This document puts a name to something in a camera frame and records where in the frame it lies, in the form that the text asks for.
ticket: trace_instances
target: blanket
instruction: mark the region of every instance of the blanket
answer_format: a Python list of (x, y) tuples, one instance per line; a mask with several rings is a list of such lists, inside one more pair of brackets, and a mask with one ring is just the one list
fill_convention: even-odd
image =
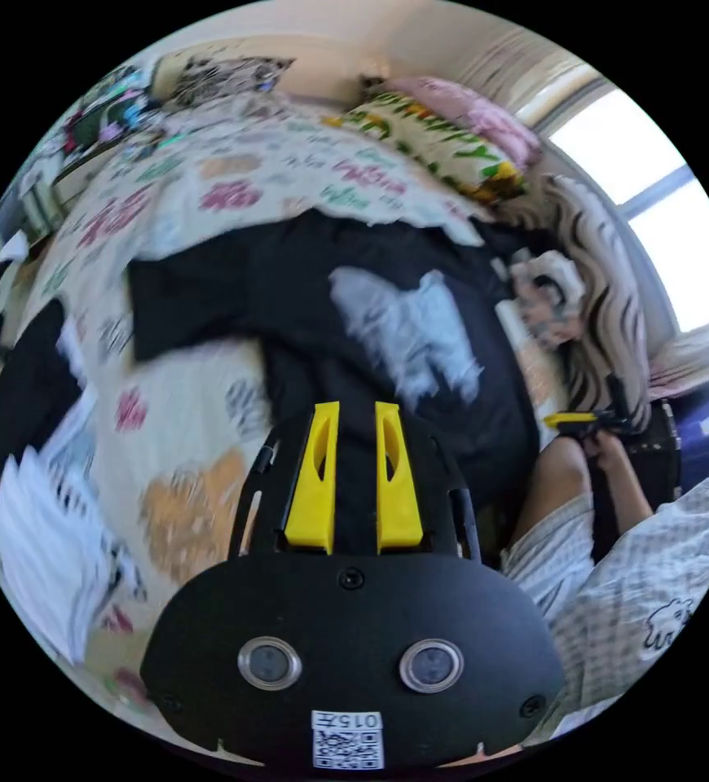
[[(308, 209), (438, 226), (467, 245), (481, 242), (469, 216), (493, 220), (412, 160), (323, 125), (303, 106), (266, 95), (176, 121), (185, 124), (170, 143), (139, 159), (148, 140), (137, 138), (90, 184), (47, 254), (22, 324), (53, 296), (74, 318), (99, 401), (60, 458), (85, 472), (148, 592), (141, 604), (116, 597), (91, 634), (85, 665), (67, 673), (105, 708), (165, 739), (172, 734), (140, 693), (139, 664), (170, 597), (226, 557), (240, 487), (271, 409), (252, 340), (219, 340), (135, 365), (126, 265)], [(497, 312), (537, 418), (562, 409), (554, 358), (529, 337), (512, 302)], [(542, 432), (543, 445), (551, 436)]]

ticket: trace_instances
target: black t-shirt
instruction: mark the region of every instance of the black t-shirt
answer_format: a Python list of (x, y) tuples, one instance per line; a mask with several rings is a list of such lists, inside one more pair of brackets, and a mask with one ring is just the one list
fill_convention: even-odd
[(258, 337), (276, 423), (341, 403), (337, 547), (372, 548), (374, 403), (398, 402), (442, 433), (475, 507), (526, 479), (538, 450), (531, 402), (494, 307), (491, 260), (548, 248), (543, 233), (477, 223), (479, 248), (441, 229), (368, 226), (311, 210), (127, 269), (134, 355)]

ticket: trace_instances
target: person's hand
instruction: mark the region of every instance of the person's hand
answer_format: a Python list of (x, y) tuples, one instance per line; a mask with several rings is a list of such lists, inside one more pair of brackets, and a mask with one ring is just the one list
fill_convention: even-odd
[(611, 432), (600, 429), (591, 437), (583, 441), (583, 450), (586, 456), (596, 458), (599, 468), (603, 472), (612, 472), (614, 469), (629, 464), (629, 457), (623, 443)]

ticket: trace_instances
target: plaid shorts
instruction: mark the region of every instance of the plaid shorts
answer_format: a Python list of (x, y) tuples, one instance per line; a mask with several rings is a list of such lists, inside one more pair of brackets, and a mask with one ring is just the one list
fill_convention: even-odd
[(539, 607), (548, 624), (593, 571), (593, 495), (581, 494), (501, 552), (501, 572)]

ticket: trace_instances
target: pink pillow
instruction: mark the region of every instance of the pink pillow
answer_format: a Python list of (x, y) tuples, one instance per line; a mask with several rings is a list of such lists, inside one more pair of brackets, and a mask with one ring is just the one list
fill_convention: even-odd
[(539, 159), (541, 144), (506, 109), (453, 81), (429, 76), (387, 79), (385, 91), (403, 92), (449, 122), (493, 142), (519, 169)]

